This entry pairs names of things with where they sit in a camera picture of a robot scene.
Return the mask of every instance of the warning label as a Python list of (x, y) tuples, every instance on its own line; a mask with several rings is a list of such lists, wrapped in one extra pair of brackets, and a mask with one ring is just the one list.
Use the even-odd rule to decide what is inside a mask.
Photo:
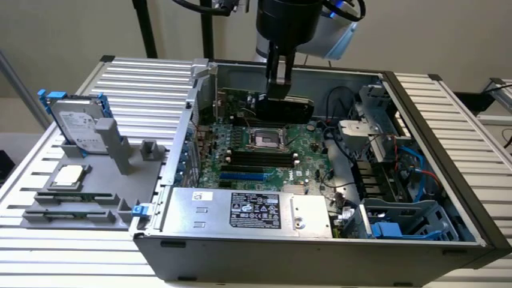
[(232, 193), (229, 224), (236, 228), (280, 229), (279, 195)]

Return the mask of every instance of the black cylinder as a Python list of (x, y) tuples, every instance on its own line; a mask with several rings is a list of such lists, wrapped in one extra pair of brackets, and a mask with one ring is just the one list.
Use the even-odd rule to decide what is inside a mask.
[(321, 0), (259, 0), (257, 32), (289, 53), (313, 38), (320, 13)]

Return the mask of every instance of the black metal pole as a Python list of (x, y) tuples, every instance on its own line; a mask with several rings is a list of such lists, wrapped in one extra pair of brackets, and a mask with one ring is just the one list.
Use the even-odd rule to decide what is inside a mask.
[(147, 0), (132, 0), (135, 11), (137, 12), (139, 26), (141, 28), (145, 55), (148, 58), (159, 58), (157, 47), (155, 44), (153, 30), (151, 28), (149, 11)]
[[(211, 0), (199, 0), (199, 4), (211, 8)], [(201, 14), (203, 54), (204, 58), (213, 59), (213, 18)]]

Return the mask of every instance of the hard drive label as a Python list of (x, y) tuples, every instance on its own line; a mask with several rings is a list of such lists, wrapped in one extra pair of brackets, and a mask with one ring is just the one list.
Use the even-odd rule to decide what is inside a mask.
[(76, 145), (87, 152), (107, 153), (101, 136), (95, 131), (96, 121), (92, 116), (87, 113), (69, 111), (60, 111), (59, 114)]
[(232, 193), (229, 224), (236, 228), (281, 228), (277, 194)]

